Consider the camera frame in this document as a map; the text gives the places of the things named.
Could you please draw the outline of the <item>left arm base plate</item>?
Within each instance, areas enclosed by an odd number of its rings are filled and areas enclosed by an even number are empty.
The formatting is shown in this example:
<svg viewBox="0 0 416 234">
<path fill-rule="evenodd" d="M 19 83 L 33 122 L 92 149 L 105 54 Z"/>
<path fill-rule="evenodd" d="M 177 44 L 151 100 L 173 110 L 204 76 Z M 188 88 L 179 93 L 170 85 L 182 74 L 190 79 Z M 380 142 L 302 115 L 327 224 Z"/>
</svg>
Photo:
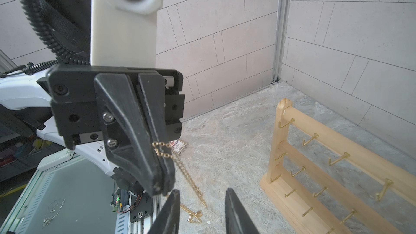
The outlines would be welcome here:
<svg viewBox="0 0 416 234">
<path fill-rule="evenodd" d="M 139 195 L 131 193 L 130 222 L 141 221 L 147 216 L 153 215 L 153 198 L 147 193 L 142 192 Z"/>
</svg>

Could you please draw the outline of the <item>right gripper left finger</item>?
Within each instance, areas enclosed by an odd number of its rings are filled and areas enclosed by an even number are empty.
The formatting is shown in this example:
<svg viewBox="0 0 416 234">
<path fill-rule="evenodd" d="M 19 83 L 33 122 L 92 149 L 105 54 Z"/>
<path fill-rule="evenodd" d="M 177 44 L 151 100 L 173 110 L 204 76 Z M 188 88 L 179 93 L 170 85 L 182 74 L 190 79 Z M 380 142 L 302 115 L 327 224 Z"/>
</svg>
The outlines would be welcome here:
<svg viewBox="0 0 416 234">
<path fill-rule="evenodd" d="M 180 191 L 173 190 L 148 234 L 178 234 L 180 223 Z"/>
</svg>

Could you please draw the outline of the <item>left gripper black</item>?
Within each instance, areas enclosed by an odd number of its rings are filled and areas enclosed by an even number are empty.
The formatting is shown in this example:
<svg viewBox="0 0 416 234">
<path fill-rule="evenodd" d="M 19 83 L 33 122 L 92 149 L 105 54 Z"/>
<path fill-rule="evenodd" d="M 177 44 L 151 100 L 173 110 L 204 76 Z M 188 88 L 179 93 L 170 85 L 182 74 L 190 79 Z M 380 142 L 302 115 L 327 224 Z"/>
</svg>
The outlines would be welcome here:
<svg viewBox="0 0 416 234">
<path fill-rule="evenodd" d="M 173 69 L 56 65 L 44 84 L 63 144 L 74 150 L 97 134 L 108 160 L 155 196 L 174 189 L 166 144 L 182 134 L 183 79 Z"/>
</svg>

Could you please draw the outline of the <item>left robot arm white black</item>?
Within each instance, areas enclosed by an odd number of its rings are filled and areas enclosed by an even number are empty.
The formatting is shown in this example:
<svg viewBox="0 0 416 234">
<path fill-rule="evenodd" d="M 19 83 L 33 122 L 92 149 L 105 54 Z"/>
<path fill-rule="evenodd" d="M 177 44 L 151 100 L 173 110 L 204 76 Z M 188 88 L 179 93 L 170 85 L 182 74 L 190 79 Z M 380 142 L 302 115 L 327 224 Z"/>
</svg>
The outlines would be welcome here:
<svg viewBox="0 0 416 234">
<path fill-rule="evenodd" d="M 65 146 L 133 193 L 168 195 L 183 75 L 156 67 L 163 0 L 20 0 L 56 60 L 1 74 L 1 122 Z"/>
</svg>

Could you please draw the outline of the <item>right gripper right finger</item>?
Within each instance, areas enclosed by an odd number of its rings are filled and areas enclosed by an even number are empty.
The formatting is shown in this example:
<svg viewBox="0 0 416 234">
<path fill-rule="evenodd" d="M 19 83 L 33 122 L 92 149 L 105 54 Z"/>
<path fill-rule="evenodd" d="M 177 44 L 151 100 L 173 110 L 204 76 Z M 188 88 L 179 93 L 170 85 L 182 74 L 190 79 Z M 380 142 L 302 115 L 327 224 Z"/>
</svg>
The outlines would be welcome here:
<svg viewBox="0 0 416 234">
<path fill-rule="evenodd" d="M 259 234 L 232 188 L 228 188 L 225 194 L 225 221 L 227 234 Z"/>
</svg>

